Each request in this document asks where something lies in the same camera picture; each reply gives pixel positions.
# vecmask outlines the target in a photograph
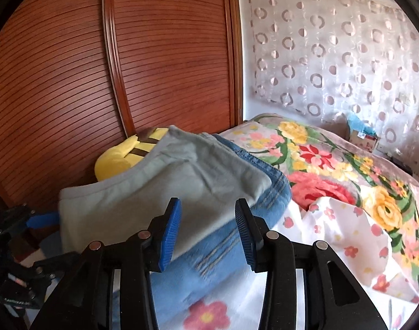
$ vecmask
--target floral blanket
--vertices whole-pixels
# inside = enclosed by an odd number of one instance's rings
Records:
[[[308,211],[328,196],[362,208],[391,238],[393,258],[419,293],[419,183],[333,133],[262,114],[222,134],[286,174]]]

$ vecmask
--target cardboard box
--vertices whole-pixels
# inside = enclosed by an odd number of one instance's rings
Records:
[[[349,133],[348,141],[353,145],[360,147],[362,150],[372,153],[376,148],[379,137],[374,137],[368,134],[364,134],[360,131],[353,130]]]

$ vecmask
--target metal screw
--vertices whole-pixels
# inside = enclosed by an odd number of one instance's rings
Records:
[[[89,244],[89,248],[92,251],[96,251],[96,250],[101,248],[101,242],[100,241],[93,241]]]
[[[327,242],[325,242],[325,241],[317,241],[317,242],[316,242],[316,246],[317,246],[319,249],[321,249],[321,250],[325,251],[325,250],[329,247],[329,244],[328,244]]]
[[[147,238],[150,238],[150,236],[151,236],[151,233],[149,230],[142,230],[138,233],[138,237],[140,239],[147,239]]]
[[[278,232],[275,232],[274,230],[270,230],[266,233],[268,239],[278,239],[279,236]]]

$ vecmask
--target blue jeans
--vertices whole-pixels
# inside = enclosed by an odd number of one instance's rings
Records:
[[[249,154],[233,142],[214,135],[243,160],[265,172],[272,185],[251,207],[254,216],[266,220],[272,228],[286,210],[292,193],[283,173]],[[192,249],[175,259],[163,273],[151,273],[151,289],[159,324],[188,309],[207,295],[233,272],[245,267],[240,236],[235,219],[198,242]],[[113,329],[118,328],[119,295],[113,295]]]

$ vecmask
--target curtain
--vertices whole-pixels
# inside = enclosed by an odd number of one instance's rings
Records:
[[[419,34],[401,9],[372,0],[247,3],[256,98],[311,124],[355,113],[383,152],[419,163]]]

